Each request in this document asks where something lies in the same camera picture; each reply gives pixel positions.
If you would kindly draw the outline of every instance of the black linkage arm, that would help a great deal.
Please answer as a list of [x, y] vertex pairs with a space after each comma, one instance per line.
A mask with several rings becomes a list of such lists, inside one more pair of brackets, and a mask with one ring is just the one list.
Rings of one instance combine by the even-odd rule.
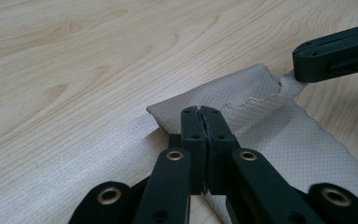
[[310, 40], [293, 52], [295, 76], [319, 82], [358, 72], [358, 27]]
[[188, 223], [190, 194], [208, 191], [227, 195], [233, 223], [358, 223], [355, 195], [331, 184], [292, 188], [261, 153], [240, 147], [218, 110], [192, 106], [181, 119], [150, 177], [95, 187], [70, 223]]

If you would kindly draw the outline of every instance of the folded cloth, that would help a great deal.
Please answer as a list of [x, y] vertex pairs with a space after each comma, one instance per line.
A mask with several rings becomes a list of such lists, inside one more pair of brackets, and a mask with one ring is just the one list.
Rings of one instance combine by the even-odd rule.
[[[241, 147], [260, 151], [293, 187], [332, 183], [358, 196], [358, 161], [293, 101], [305, 87], [294, 72], [272, 76], [257, 64], [191, 91], [149, 106], [159, 127], [180, 133], [180, 112], [207, 105], [222, 112]], [[230, 223], [225, 196], [205, 199], [224, 223]]]

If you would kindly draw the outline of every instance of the brass grommet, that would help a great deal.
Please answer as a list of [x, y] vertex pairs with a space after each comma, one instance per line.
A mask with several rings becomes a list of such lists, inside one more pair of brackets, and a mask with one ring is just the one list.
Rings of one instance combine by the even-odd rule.
[[181, 160], [185, 155], [183, 155], [182, 152], [179, 151], [170, 151], [167, 154], [167, 158], [171, 161], [179, 161]]
[[255, 161], [255, 160], [257, 160], [257, 156], [253, 152], [250, 152], [250, 151], [242, 151], [240, 153], [240, 157], [243, 158], [246, 161]]
[[347, 207], [351, 205], [351, 199], [341, 191], [330, 188], [323, 188], [322, 195], [327, 201], [337, 206]]
[[103, 205], [109, 205], [115, 203], [120, 199], [121, 191], [115, 187], [108, 187], [106, 189], [101, 190], [101, 192], [97, 196], [97, 201]]

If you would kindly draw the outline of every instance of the gray cloth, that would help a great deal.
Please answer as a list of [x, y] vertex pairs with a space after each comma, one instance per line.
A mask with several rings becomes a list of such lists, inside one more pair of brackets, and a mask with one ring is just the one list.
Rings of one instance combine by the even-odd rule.
[[[310, 185], [332, 183], [358, 196], [358, 161], [348, 149], [293, 102], [305, 85], [294, 72], [282, 78], [257, 64], [206, 83], [147, 111], [168, 133], [180, 133], [180, 111], [192, 105], [220, 110], [242, 147], [263, 153], [290, 185], [308, 192]], [[224, 196], [205, 196], [230, 223]]]

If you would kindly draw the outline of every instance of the light wood tabletop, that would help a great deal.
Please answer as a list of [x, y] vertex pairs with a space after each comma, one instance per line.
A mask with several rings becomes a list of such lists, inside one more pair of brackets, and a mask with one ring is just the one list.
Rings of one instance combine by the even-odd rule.
[[[1, 0], [0, 223], [67, 223], [98, 184], [150, 175], [148, 105], [255, 63], [279, 77], [355, 26], [358, 0]], [[358, 74], [296, 101], [358, 159]], [[191, 223], [220, 222], [192, 199]]]

